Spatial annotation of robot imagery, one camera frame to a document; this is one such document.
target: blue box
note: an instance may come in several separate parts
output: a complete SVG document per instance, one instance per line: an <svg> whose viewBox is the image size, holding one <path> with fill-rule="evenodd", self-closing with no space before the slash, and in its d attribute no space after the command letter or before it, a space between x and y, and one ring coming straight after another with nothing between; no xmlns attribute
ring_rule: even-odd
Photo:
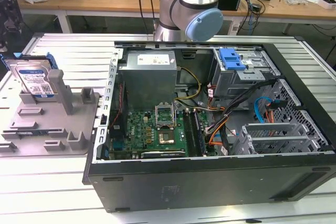
<svg viewBox="0 0 336 224"><path fill-rule="evenodd" d="M226 70L245 70L246 66L233 48L219 49L219 56Z"/></svg>

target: floor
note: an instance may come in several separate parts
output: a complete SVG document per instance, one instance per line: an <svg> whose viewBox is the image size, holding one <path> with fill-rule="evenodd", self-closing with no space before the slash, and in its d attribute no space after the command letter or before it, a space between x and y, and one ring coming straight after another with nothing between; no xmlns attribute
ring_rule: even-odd
<svg viewBox="0 0 336 224"><path fill-rule="evenodd" d="M23 26L22 39L16 40L15 49L22 50L29 42L33 33L61 33L58 20L54 16L47 15L25 15L25 25ZM139 18L121 18L121 17L107 17L106 22L103 17L82 17L71 16L70 22L74 33L125 33L125 34L143 34L143 22ZM152 20L146 19L146 25L150 29L152 27ZM330 29L332 26L320 26L325 29ZM224 22L219 34L227 34L229 22ZM282 34L284 28L283 23L260 23L255 31L254 36L285 36ZM325 58L332 46L336 43L331 36L336 36L336 29L323 30L319 29L324 34L320 33L311 25L294 24L289 30L288 36L303 37L312 48L322 57ZM248 31L241 30L240 35L247 35ZM328 63L334 66L336 62L336 49L328 59ZM0 79L6 73L6 69L0 63Z"/></svg>

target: motherboard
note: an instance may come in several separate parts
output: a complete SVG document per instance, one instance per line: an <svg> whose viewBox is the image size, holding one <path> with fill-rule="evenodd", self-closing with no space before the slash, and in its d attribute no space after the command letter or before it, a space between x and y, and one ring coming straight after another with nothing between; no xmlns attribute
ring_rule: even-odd
<svg viewBox="0 0 336 224"><path fill-rule="evenodd" d="M208 125L204 111L129 111L126 136L111 139L110 158L202 156Z"/></svg>

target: desk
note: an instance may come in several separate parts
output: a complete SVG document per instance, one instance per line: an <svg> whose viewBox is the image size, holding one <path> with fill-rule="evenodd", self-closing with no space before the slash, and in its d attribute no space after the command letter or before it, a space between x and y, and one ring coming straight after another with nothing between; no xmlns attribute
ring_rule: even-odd
<svg viewBox="0 0 336 224"><path fill-rule="evenodd" d="M145 35L45 34L41 39L33 38L25 53L50 52L64 70L64 82L71 85L73 92L91 86L95 92L104 95L113 42L152 39ZM211 41L274 44L336 121L333 105L336 100L332 96L336 73L305 42L293 37L266 36L215 36ZM78 57L83 58L79 65L76 64ZM91 70L100 69L105 76L97 76L97 72L91 75L88 66ZM312 80L314 77L325 85L316 86ZM19 83L10 72L7 73L0 82L0 131L11 120L19 92ZM95 127L99 125L101 113L98 109ZM246 219L258 219L274 224L327 224L335 223L336 219L336 178L295 202L108 214L93 187L81 183L85 162L85 156L0 158L0 223L60 224L76 219L76 223L81 224L97 221L110 224L183 224L245 223Z"/></svg>
<svg viewBox="0 0 336 224"><path fill-rule="evenodd" d="M155 17L159 16L159 0L154 1ZM56 15L64 33L71 33L68 19L70 15L141 17L138 0L48 0L31 5L18 0L23 14ZM325 10L317 4L287 5L284 0L264 1L265 13L259 18L261 22L302 23L336 25L336 10ZM145 17L152 17L150 0L142 0ZM247 5L241 1L238 11L224 11L224 19L231 21L230 35L237 34L237 28L247 14Z"/></svg>

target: table leg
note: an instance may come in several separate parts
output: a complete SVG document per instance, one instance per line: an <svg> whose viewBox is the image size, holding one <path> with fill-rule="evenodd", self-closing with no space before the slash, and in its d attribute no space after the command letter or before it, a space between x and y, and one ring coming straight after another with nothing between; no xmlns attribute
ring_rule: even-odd
<svg viewBox="0 0 336 224"><path fill-rule="evenodd" d="M237 32L240 27L240 23L243 22L244 17L233 17L229 27L228 35L237 35Z"/></svg>
<svg viewBox="0 0 336 224"><path fill-rule="evenodd" d="M57 17L61 25L62 32L64 34L72 34L72 28L69 21L69 16L67 16L66 12L58 12Z"/></svg>
<svg viewBox="0 0 336 224"><path fill-rule="evenodd" d="M282 33L286 35L288 33L288 31L289 31L289 29L290 29L291 26L292 26L292 23L285 24L285 27L282 30Z"/></svg>

